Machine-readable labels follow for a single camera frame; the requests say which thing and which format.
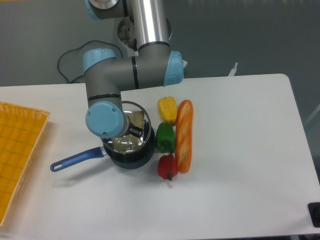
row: orange tray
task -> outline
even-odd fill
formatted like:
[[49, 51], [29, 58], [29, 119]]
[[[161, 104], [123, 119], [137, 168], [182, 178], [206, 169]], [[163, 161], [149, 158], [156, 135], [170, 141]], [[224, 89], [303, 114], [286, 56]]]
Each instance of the orange tray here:
[[0, 102], [0, 227], [50, 113]]

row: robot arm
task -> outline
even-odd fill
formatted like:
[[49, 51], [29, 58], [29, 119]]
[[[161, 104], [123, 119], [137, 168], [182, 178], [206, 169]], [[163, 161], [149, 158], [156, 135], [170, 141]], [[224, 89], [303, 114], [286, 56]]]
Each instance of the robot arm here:
[[128, 58], [117, 59], [111, 49], [84, 54], [86, 125], [103, 139], [137, 134], [123, 112], [121, 91], [178, 84], [184, 77], [182, 56], [169, 45], [163, 1], [86, 0], [86, 5], [96, 19], [132, 13], [138, 48], [138, 56]]

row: green bell pepper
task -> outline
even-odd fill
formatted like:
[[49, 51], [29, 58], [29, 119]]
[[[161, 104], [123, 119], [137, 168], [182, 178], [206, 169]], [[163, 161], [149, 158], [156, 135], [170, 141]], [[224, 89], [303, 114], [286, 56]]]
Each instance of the green bell pepper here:
[[160, 123], [155, 134], [155, 147], [163, 153], [173, 153], [175, 151], [175, 132], [170, 123]]

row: bell pepper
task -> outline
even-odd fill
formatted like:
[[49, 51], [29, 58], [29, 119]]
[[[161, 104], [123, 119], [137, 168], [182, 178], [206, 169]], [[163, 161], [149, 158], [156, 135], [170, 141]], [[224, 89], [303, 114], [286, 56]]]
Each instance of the bell pepper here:
[[178, 108], [175, 129], [175, 159], [180, 173], [187, 173], [191, 165], [193, 116], [192, 102], [182, 101]]
[[158, 162], [158, 174], [163, 179], [168, 179], [170, 181], [178, 174], [176, 160], [172, 154], [160, 157]]
[[158, 110], [164, 123], [175, 123], [178, 110], [176, 100], [173, 96], [160, 98], [158, 100]]
[[155, 147], [163, 153], [173, 153], [176, 146], [175, 141], [174, 127], [169, 123], [160, 123], [155, 134]]

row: blue joint cap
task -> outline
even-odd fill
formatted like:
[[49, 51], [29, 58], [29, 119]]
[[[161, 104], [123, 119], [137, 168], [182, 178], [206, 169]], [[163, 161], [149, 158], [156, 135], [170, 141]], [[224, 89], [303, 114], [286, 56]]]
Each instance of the blue joint cap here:
[[101, 20], [100, 18], [98, 18], [94, 11], [92, 10], [91, 6], [90, 6], [90, 3], [89, 3], [89, 0], [85, 0], [85, 5], [86, 5], [86, 8], [88, 9], [89, 11], [89, 14], [91, 16], [91, 18], [93, 18], [94, 20]]
[[109, 58], [116, 58], [116, 53], [108, 48], [96, 48], [96, 49], [91, 49], [87, 51], [83, 55], [83, 74], [91, 68], [93, 65], [109, 59]]
[[179, 84], [184, 79], [184, 62], [181, 53], [171, 51], [168, 66], [166, 67], [163, 86]]
[[97, 101], [86, 112], [85, 124], [94, 135], [100, 138], [114, 138], [123, 130], [124, 115], [114, 103]]

